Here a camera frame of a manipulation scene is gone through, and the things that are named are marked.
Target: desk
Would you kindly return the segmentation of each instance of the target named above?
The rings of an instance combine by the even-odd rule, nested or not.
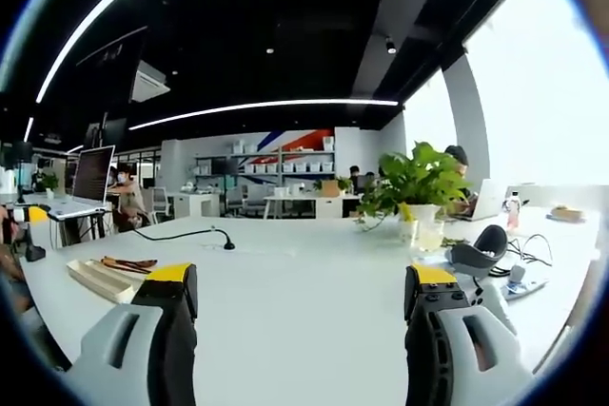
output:
[[[188,216],[220,217],[220,198],[218,194],[168,192],[167,197],[173,200],[175,219],[187,218]]]
[[[277,218],[279,213],[278,206],[281,202],[314,202],[315,203],[315,219],[339,219],[343,216],[343,201],[356,200],[358,195],[342,195],[340,197],[320,197],[315,193],[304,193],[301,195],[286,195],[284,197],[270,196],[265,197],[265,214],[263,219],[268,219],[270,211],[270,203],[275,202],[274,216]]]
[[[521,226],[552,243],[553,279],[510,304],[531,370],[560,333],[597,252],[592,215],[586,224],[568,225],[544,214],[524,208]],[[454,222],[446,235],[474,240],[492,221]],[[396,223],[361,233],[351,220],[183,218],[143,231],[162,237],[212,224],[230,234],[236,250],[222,249],[221,234],[149,242],[125,233],[24,262],[38,311],[66,356],[79,356],[83,335],[113,306],[70,278],[68,261],[104,255],[160,265],[191,261],[198,275],[197,404],[404,403],[403,287],[410,260]]]

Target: water bottle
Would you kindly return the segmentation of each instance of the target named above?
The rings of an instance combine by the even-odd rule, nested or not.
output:
[[[507,208],[507,231],[518,228],[519,217],[521,214],[521,199],[518,196],[518,192],[512,192],[512,195],[505,203]]]

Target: window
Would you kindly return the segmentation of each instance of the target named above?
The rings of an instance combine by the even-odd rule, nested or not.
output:
[[[491,178],[609,182],[609,82],[569,0],[505,0],[467,41]]]
[[[406,101],[404,109],[408,155],[415,142],[428,142],[439,151],[457,143],[448,89],[439,69]]]

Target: green leaves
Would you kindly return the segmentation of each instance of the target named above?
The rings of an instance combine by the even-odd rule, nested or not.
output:
[[[383,154],[379,165],[384,179],[368,189],[358,208],[371,217],[393,214],[401,202],[447,206],[464,200],[462,189],[469,186],[456,171],[457,161],[425,142],[415,144],[412,159],[401,153]]]

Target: white cabinet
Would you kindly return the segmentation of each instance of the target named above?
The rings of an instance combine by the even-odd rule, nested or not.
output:
[[[220,199],[218,194],[172,194],[175,219],[188,216],[220,217]]]
[[[315,219],[340,219],[343,216],[343,199],[317,199]]]

